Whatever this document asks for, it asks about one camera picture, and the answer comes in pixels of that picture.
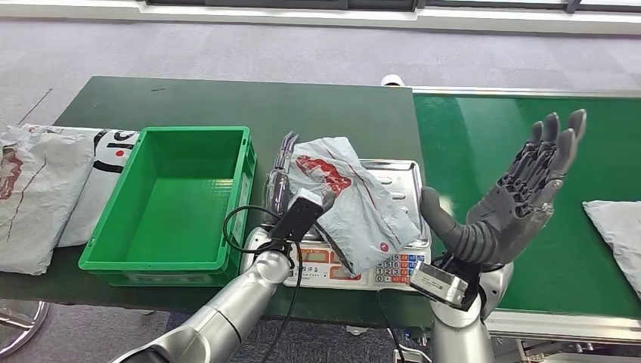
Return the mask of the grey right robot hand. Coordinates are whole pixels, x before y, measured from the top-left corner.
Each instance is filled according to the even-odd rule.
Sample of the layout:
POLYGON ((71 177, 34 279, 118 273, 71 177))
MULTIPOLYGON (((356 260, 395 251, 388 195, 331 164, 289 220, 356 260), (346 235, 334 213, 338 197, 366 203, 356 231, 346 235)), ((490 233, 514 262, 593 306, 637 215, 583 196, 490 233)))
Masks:
POLYGON ((430 229, 456 259, 480 265, 513 262, 553 215, 553 201, 563 186, 586 131, 587 111, 579 109, 560 128, 551 113, 536 122, 529 139, 509 168, 457 222, 440 205, 438 192, 424 187, 420 212, 430 229))

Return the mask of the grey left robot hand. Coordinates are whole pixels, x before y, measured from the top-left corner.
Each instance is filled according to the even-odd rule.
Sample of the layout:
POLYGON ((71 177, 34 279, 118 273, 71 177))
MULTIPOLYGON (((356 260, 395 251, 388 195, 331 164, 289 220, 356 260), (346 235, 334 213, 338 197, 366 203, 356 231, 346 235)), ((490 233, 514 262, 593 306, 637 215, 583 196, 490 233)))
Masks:
POLYGON ((284 136, 265 182, 264 207, 277 216, 282 216, 290 203, 289 162, 298 138, 299 135, 295 132, 289 132, 284 136))

